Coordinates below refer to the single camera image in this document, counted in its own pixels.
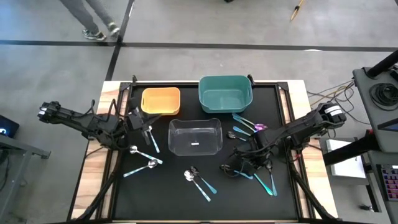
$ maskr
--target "sneaker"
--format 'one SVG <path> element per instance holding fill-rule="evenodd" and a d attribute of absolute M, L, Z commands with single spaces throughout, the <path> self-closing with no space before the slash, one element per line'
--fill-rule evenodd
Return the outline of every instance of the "sneaker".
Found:
<path fill-rule="evenodd" d="M 89 40 L 103 41 L 106 39 L 106 36 L 101 31 L 99 31 L 97 34 L 94 34 L 89 30 L 83 30 L 83 35 Z"/>
<path fill-rule="evenodd" d="M 108 24 L 108 30 L 111 36 L 114 37 L 119 34 L 120 28 L 114 22 L 111 22 L 110 24 Z"/>

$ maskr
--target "gray floor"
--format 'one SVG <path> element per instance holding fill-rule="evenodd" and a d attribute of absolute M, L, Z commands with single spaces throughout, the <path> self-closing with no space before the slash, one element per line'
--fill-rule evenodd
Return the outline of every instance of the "gray floor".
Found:
<path fill-rule="evenodd" d="M 127 0 L 102 0 L 121 23 Z M 394 0 L 306 1 L 289 22 L 298 1 L 137 0 L 124 41 L 311 46 L 395 47 L 398 8 Z M 82 26 L 54 0 L 0 0 L 2 40 L 86 41 Z M 21 124 L 17 138 L 52 151 L 34 158 L 14 213 L 29 223 L 66 219 L 87 140 L 64 126 L 38 121 L 43 101 L 85 111 L 98 100 L 113 47 L 0 45 L 0 114 Z M 352 78 L 388 53 L 289 50 L 209 50 L 122 48 L 113 80 L 197 80 L 205 75 L 252 74 L 257 80 L 302 79 L 321 91 Z M 352 114 L 367 122 L 358 92 Z M 369 126 L 348 119 L 340 137 L 361 137 Z M 358 210 L 369 204 L 363 186 L 331 182 L 339 216 L 357 222 L 388 223 L 383 213 Z"/>

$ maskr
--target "gray pants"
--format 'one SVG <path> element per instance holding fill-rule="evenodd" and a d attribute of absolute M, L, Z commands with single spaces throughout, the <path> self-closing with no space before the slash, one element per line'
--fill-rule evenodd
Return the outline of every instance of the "gray pants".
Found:
<path fill-rule="evenodd" d="M 101 18 L 105 25 L 113 22 L 111 16 L 106 12 L 105 8 L 101 5 L 100 0 L 85 0 Z M 93 17 L 87 11 L 83 4 L 83 0 L 61 0 L 62 4 L 72 13 L 72 15 L 79 20 L 79 22 L 86 27 L 89 31 L 97 34 L 100 30 L 94 23 Z"/>

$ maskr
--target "person's leg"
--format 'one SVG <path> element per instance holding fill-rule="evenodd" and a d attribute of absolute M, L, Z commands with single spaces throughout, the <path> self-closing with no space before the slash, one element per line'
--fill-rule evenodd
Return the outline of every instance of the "person's leg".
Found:
<path fill-rule="evenodd" d="M 84 26 L 83 35 L 90 40 L 105 40 L 106 36 L 98 29 L 93 17 L 83 5 L 82 0 L 60 0 L 70 13 Z"/>
<path fill-rule="evenodd" d="M 61 0 L 61 2 L 86 29 L 94 34 L 100 31 L 82 0 Z"/>
<path fill-rule="evenodd" d="M 109 29 L 111 35 L 116 35 L 120 28 L 114 23 L 112 17 L 106 12 L 105 8 L 100 3 L 100 0 L 86 0 L 86 2 L 94 9 L 95 13 L 103 21 Z"/>

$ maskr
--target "black floor stripe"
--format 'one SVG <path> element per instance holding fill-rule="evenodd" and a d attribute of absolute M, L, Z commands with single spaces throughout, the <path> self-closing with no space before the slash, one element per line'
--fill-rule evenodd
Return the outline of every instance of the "black floor stripe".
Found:
<path fill-rule="evenodd" d="M 127 4 L 126 12 L 124 13 L 122 25 L 120 27 L 118 41 L 116 42 L 116 46 L 115 46 L 113 54 L 112 54 L 111 62 L 109 63 L 108 71 L 106 72 L 105 81 L 112 80 L 114 68 L 116 67 L 116 62 L 118 61 L 120 48 L 123 44 L 123 38 L 126 33 L 127 24 L 129 23 L 130 12 L 132 10 L 133 4 L 134 4 L 134 0 L 129 0 L 129 3 Z"/>
<path fill-rule="evenodd" d="M 122 47 L 148 49 L 241 49 L 241 50 L 321 50 L 339 52 L 393 52 L 397 47 L 339 47 L 304 45 L 254 45 L 254 44 L 189 44 L 189 43 L 143 43 L 125 42 Z"/>
<path fill-rule="evenodd" d="M 46 40 L 0 40 L 0 45 L 38 45 L 38 46 L 78 46 L 78 47 L 113 47 L 115 42 L 91 41 L 46 41 Z"/>

